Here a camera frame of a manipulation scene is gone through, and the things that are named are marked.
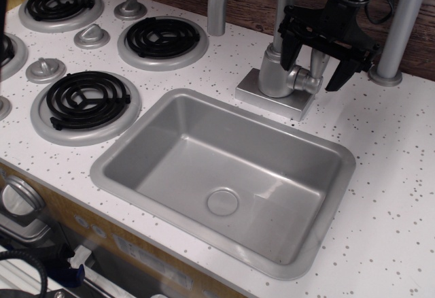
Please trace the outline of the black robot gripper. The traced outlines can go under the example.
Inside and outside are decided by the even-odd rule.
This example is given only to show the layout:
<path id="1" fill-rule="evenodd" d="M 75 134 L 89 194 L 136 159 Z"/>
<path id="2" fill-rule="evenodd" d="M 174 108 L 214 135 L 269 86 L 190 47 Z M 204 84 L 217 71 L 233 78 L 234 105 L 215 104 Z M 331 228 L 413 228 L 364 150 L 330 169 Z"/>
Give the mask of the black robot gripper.
<path id="1" fill-rule="evenodd" d="M 279 25 L 281 66 L 290 69 L 303 45 L 340 60 L 327 91 L 338 91 L 355 73 L 368 71 L 380 45 L 359 27 L 356 17 L 370 0 L 327 0 L 321 9 L 288 5 Z"/>

